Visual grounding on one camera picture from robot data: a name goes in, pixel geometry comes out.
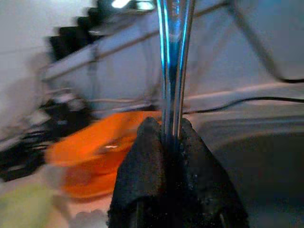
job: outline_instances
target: black wire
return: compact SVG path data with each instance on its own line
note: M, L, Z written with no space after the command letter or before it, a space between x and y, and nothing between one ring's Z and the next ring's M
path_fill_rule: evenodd
M245 99L240 99L240 100L232 101L232 102L230 102L228 104L225 104L223 106L220 106L220 107L215 107L215 108L205 109L205 110L183 112L183 114L218 112L218 111L222 111L224 109L230 108L232 106L238 105L238 104L243 103L243 102L247 102L247 101L262 101L262 100L304 103L304 99L298 99L298 98L275 97L275 96L250 97L250 98L245 98Z
M54 142L54 140L52 132L48 129L29 132L21 139L26 150L41 152L47 149L50 142Z
M90 77L91 84L92 84L92 93L91 99L94 99L96 93L99 93L99 85L98 85L98 59L99 59L99 48L100 48L101 40L95 41L91 44L91 56L92 59L90 61L87 75Z

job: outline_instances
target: black object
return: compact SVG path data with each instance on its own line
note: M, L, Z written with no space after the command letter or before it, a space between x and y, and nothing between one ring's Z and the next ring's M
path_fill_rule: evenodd
M50 99L41 106L51 116L49 122L54 138L66 137L87 127L93 120L91 109L85 100L75 97L67 102Z
M187 120L180 153L168 158L160 126L146 119L118 170L109 228L248 228L229 176Z
M114 15L119 11L121 11L121 9L112 7L111 1L105 1L105 0L97 0L97 8L99 11L99 19L101 23L103 23L111 15Z
M100 11L98 8L90 8L88 11L87 11L87 14L90 18L90 21L91 21L91 24L92 24L92 27L93 26L98 26L101 24L101 15L100 15Z
M67 47L64 39L61 36L49 37L48 40L53 48L53 53L56 60L61 60L71 53L71 50Z
M17 144L0 152L0 178L10 181L32 174L45 163L44 151L54 138L47 130L27 133Z
M59 34L71 52L78 51L89 44L88 37L80 27L61 27Z
M94 26L89 17L79 17L76 20L77 25L83 30L85 35L88 37L88 42L92 44L94 41L98 40L99 36L94 36L90 34L89 30Z

